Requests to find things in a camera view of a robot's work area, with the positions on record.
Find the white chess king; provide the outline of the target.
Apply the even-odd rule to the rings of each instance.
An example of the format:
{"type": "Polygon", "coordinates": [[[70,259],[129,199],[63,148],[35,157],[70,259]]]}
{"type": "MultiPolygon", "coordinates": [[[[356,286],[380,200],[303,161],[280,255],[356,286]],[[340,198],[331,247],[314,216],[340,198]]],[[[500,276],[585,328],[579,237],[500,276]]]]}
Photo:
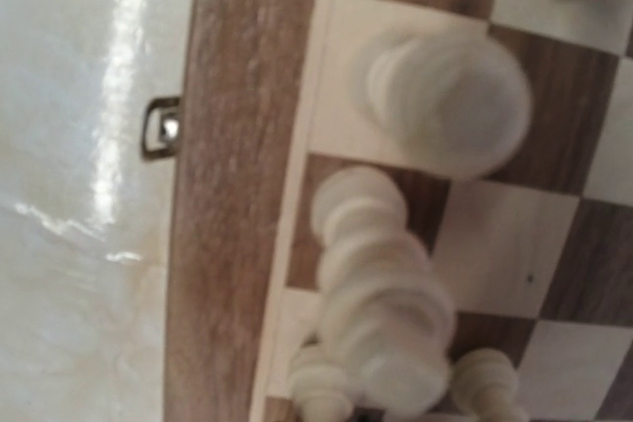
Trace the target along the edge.
{"type": "Polygon", "coordinates": [[[403,418],[438,402],[450,379],[452,296],[407,228],[395,182],[369,166],[318,186],[311,229],[321,245],[316,342],[291,365],[292,402],[306,421],[346,421],[362,401],[403,418]]]}

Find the white piece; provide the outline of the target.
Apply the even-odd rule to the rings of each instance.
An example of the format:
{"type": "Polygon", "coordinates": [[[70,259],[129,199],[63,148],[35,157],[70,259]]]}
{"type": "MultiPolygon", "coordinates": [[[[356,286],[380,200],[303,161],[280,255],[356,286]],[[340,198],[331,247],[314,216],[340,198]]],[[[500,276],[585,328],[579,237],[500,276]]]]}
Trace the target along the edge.
{"type": "Polygon", "coordinates": [[[516,153],[530,128],[532,93],[516,56],[462,29],[386,32],[358,53],[358,105],[412,164],[470,180],[516,153]]]}

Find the metal board clasp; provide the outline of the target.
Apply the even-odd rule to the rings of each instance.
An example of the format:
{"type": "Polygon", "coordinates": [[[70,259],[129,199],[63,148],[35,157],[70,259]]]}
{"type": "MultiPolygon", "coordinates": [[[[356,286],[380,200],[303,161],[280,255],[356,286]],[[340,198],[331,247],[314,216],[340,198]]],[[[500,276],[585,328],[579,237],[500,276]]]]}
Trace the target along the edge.
{"type": "Polygon", "coordinates": [[[155,98],[142,116],[140,155],[151,162],[172,158],[177,154],[180,132],[179,96],[155,98]]]}

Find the wooden chess board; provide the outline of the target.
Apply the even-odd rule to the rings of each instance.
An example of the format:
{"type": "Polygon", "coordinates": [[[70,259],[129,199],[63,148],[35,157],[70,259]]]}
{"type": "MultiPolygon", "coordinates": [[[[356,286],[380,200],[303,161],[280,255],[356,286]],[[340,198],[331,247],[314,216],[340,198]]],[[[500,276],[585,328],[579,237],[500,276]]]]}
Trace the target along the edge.
{"type": "Polygon", "coordinates": [[[374,165],[453,293],[453,358],[518,366],[535,421],[632,417],[632,0],[194,0],[177,155],[164,417],[281,421],[319,297],[317,184],[374,165]],[[514,53],[533,123],[481,180],[422,173],[350,101],[383,29],[514,53]]]}

